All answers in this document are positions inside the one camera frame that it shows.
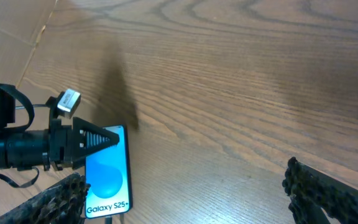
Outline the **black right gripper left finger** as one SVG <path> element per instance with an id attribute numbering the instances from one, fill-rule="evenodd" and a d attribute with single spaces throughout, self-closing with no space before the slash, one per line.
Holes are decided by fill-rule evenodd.
<path id="1" fill-rule="evenodd" d="M 0 224 L 83 224 L 91 185 L 85 176 L 68 175 L 41 193 L 0 216 Z"/>

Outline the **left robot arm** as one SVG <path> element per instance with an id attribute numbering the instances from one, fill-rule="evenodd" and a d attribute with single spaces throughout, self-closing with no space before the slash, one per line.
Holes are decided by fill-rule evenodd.
<path id="1" fill-rule="evenodd" d="M 0 170 L 75 170 L 85 165 L 87 156 L 118 144 L 118 134 L 73 115 L 80 101 L 80 93 L 72 89 L 51 96 L 44 103 L 47 129 L 31 131 L 36 106 L 14 85 L 0 83 Z M 5 175 L 0 179 L 20 186 Z"/>

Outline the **blue Galaxy smartphone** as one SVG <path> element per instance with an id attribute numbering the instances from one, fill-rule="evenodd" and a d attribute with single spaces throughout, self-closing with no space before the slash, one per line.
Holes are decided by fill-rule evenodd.
<path id="1" fill-rule="evenodd" d="M 85 177 L 90 184 L 85 217 L 95 219 L 128 212 L 132 206 L 131 166 L 127 128 L 106 127 L 119 142 L 86 158 Z"/>

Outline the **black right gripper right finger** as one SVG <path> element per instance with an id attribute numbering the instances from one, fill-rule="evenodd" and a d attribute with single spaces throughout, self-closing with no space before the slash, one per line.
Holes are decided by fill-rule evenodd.
<path id="1" fill-rule="evenodd" d="M 358 224 L 358 190 L 295 157 L 288 160 L 282 186 L 295 223 L 329 223 L 333 218 Z"/>

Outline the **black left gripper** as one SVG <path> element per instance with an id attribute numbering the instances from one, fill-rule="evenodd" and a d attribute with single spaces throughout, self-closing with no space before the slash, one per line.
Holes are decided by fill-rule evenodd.
<path id="1" fill-rule="evenodd" d="M 62 125 L 58 118 L 58 101 L 62 96 L 50 97 L 46 105 L 49 107 L 47 151 L 43 153 L 43 169 L 63 170 L 71 167 L 77 170 L 85 165 L 85 158 L 107 147 L 119 143 L 119 135 L 100 128 L 81 118 L 73 118 L 71 125 Z"/>

